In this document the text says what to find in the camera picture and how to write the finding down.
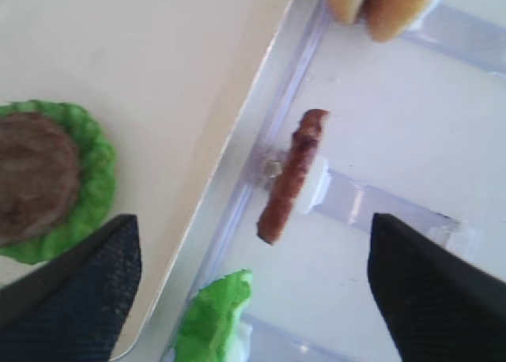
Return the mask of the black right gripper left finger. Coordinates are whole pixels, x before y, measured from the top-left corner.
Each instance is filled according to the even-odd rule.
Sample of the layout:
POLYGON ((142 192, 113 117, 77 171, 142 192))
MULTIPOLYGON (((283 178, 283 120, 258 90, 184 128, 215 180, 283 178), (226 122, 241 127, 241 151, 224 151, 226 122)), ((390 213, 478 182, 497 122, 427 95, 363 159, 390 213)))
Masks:
POLYGON ((1 359, 110 360, 141 277, 138 219, 118 215, 1 289, 1 359))

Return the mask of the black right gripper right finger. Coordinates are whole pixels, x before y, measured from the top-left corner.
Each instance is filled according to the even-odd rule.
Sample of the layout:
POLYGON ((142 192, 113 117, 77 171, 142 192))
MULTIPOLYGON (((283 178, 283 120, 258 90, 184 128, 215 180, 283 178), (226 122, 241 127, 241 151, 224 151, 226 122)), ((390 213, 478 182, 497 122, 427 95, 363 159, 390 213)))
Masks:
POLYGON ((404 361, 503 361, 505 283, 397 217, 372 218, 368 283, 404 361))

